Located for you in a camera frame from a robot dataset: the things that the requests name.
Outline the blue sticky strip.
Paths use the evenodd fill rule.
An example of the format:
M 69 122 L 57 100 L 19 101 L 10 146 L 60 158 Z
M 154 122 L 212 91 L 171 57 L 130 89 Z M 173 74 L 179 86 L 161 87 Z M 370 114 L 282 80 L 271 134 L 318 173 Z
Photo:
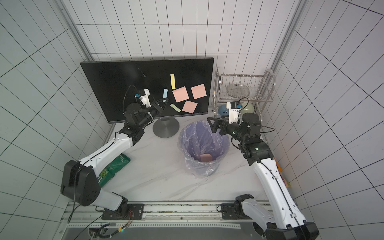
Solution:
M 163 99 L 168 97 L 168 89 L 163 90 Z

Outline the green sticky strip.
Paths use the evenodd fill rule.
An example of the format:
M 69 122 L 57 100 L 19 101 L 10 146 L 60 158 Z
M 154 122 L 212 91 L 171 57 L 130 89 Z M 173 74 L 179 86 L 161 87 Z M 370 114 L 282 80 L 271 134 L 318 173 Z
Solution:
M 175 111 L 177 111 L 178 113 L 181 112 L 181 110 L 180 110 L 177 106 L 175 106 L 174 104 L 170 104 L 170 107 L 173 108 L 173 109 L 174 109 Z

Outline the curled pink sticky note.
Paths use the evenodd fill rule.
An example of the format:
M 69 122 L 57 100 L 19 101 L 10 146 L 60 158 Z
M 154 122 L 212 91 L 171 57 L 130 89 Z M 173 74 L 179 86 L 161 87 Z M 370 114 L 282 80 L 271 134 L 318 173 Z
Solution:
M 182 88 L 173 90 L 173 95 L 174 95 L 176 103 L 186 101 L 189 99 L 189 95 L 188 95 L 186 87 L 182 87 Z

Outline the yellow sticky strip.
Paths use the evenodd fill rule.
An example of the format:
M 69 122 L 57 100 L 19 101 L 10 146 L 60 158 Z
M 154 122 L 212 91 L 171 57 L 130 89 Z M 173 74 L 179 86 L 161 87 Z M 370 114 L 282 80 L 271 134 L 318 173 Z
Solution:
M 171 88 L 172 88 L 172 90 L 175 90 L 176 89 L 175 75 L 170 74 L 170 78 L 171 78 Z

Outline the small pink sticky note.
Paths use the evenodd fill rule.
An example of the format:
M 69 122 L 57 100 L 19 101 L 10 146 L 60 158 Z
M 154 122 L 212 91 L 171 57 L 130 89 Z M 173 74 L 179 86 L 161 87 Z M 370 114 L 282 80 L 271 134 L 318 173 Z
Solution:
M 200 155 L 201 162 L 211 162 L 213 161 L 213 156 L 211 154 L 202 154 Z

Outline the large pink sticky note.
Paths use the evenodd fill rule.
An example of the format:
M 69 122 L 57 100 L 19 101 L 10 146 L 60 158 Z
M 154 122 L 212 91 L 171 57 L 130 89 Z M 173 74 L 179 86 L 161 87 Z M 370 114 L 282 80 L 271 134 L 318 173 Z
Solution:
M 194 100 L 207 96 L 205 84 L 197 85 L 191 88 Z

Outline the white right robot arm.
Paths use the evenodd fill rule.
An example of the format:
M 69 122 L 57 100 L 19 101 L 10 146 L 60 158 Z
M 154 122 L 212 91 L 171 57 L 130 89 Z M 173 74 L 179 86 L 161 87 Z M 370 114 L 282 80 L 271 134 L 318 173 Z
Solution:
M 246 194 L 236 197 L 235 214 L 241 219 L 252 219 L 257 233 L 268 240 L 315 240 L 319 229 L 307 221 L 292 199 L 270 147 L 261 138 L 259 116 L 245 113 L 238 123 L 212 117 L 207 120 L 213 133 L 230 135 L 239 142 L 238 149 L 261 181 L 272 207 L 268 212 Z

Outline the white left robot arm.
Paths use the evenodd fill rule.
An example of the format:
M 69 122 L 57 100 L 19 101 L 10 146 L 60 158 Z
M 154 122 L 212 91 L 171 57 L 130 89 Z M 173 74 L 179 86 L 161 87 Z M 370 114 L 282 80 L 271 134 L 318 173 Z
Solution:
M 125 111 L 124 127 L 115 133 L 113 140 L 80 161 L 70 160 L 65 164 L 61 194 L 81 206 L 93 205 L 125 215 L 127 199 L 105 191 L 97 176 L 125 150 L 137 144 L 150 125 L 166 108 L 168 99 L 152 102 L 146 109 Z

